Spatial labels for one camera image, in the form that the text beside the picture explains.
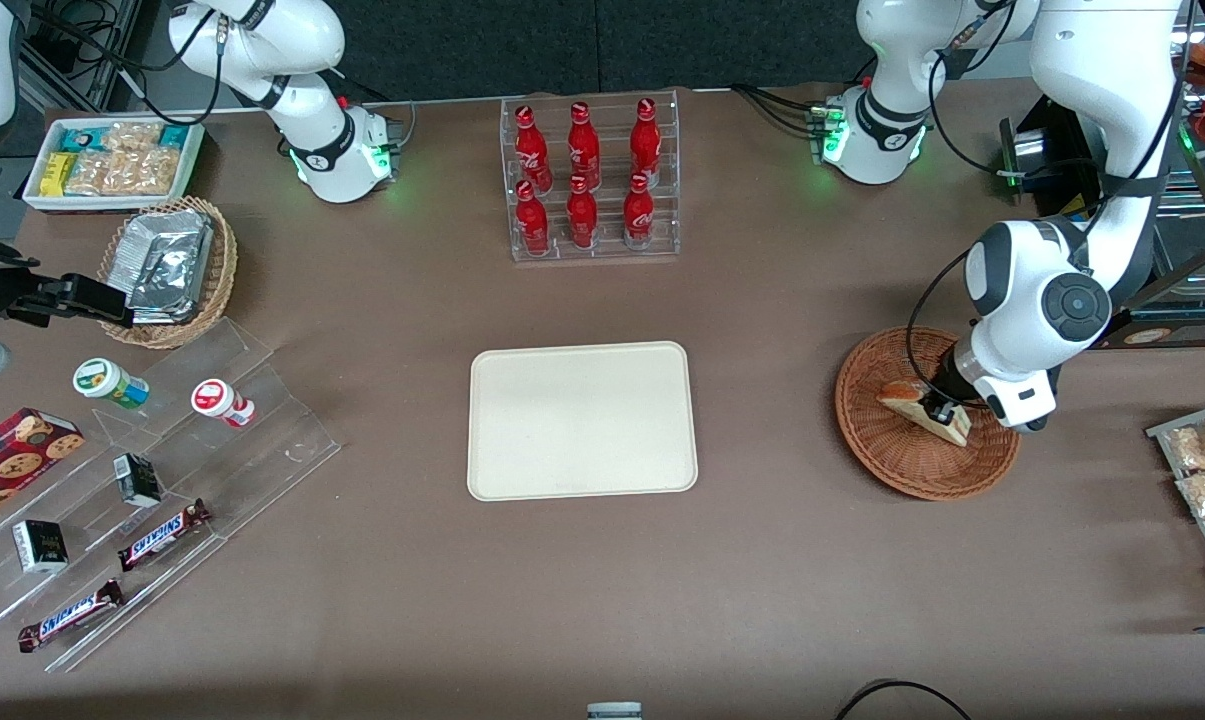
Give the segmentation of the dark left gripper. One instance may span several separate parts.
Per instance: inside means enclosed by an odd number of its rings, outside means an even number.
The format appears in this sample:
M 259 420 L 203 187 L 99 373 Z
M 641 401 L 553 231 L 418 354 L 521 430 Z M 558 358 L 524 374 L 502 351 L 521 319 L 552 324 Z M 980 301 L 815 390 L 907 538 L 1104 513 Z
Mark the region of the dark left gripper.
M 941 399 L 923 399 L 922 407 L 931 423 L 945 427 L 946 421 L 958 421 L 964 417 L 964 405 L 977 405 L 980 393 L 960 374 L 957 365 L 959 343 L 950 346 L 940 358 L 936 372 L 931 374 L 931 393 Z

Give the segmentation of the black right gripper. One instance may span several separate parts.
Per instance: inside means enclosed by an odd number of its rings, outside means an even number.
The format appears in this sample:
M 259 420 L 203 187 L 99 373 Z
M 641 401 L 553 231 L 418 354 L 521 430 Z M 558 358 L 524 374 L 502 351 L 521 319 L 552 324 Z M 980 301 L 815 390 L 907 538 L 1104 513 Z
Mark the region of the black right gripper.
M 117 327 L 134 327 L 134 309 L 127 307 L 127 293 L 86 275 L 67 273 L 53 278 L 39 275 L 40 261 L 0 242 L 0 318 L 34 327 L 48 327 L 53 315 L 102 321 Z

